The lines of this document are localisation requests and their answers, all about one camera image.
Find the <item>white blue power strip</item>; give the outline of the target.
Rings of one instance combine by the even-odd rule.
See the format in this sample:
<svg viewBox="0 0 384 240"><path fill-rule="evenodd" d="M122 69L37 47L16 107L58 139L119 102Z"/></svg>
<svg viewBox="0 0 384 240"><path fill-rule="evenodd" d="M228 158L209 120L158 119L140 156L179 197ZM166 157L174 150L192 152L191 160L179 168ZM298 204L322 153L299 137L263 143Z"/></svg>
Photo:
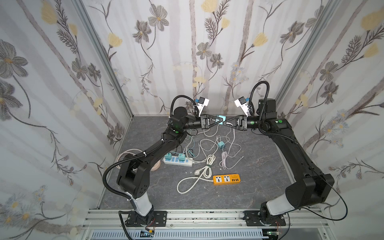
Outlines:
<svg viewBox="0 0 384 240"><path fill-rule="evenodd" d="M180 160L176 156L172 156L171 159L163 158L163 162L166 165L174 165L174 166L183 166L183 167L192 167L193 165L193 159L185 157L184 160Z"/></svg>

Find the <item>orange power strip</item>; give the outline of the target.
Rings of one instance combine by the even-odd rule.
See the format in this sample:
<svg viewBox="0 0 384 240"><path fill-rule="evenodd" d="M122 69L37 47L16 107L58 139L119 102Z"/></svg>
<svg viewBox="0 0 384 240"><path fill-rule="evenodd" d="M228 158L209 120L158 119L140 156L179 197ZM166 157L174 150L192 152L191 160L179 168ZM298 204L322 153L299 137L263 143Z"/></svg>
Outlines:
<svg viewBox="0 0 384 240"><path fill-rule="evenodd" d="M239 174L213 176L214 186L235 185L241 182Z"/></svg>

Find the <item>round pink power socket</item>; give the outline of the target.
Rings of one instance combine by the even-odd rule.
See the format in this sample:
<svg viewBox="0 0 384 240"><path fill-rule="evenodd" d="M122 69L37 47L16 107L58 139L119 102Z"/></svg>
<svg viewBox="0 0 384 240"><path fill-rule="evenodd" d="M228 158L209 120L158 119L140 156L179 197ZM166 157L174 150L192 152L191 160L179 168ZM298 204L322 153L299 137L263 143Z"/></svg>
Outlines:
<svg viewBox="0 0 384 240"><path fill-rule="evenodd" d="M157 161L154 166L151 168L151 172L156 171L161 166L161 161Z"/></svg>

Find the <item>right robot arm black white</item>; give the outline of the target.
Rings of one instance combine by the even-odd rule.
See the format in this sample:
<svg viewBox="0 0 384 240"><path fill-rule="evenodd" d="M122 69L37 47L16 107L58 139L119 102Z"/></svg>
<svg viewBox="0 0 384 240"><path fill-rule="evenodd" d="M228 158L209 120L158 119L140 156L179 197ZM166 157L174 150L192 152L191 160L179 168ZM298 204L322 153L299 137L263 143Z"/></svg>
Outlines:
<svg viewBox="0 0 384 240"><path fill-rule="evenodd" d="M281 196L261 204L257 215L261 224L268 226L286 213L324 203L335 180L331 174L324 174L310 159L290 123L285 118L278 118L276 101L265 95L255 107L250 96L248 101L238 99L236 105L243 109L244 115L227 119L224 126L239 131L259 130L269 137L282 152L295 179Z"/></svg>

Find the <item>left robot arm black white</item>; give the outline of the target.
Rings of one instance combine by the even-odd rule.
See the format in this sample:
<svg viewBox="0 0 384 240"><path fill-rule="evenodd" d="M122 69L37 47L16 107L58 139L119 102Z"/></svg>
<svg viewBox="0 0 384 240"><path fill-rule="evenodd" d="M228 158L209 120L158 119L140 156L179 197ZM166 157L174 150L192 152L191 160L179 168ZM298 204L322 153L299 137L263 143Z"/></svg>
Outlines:
<svg viewBox="0 0 384 240"><path fill-rule="evenodd" d="M102 181L106 190L126 198L134 208L129 212L118 212L128 239L131 238L127 231L128 220L124 220L123 215L133 216L134 225L147 227L155 222L154 206L147 194L154 165L183 143L189 134L188 130L210 129L224 121L222 117L201 114L208 103L209 100L205 98L195 101L185 95L174 97L167 128L161 133L160 140L138 154L118 159L103 173Z"/></svg>

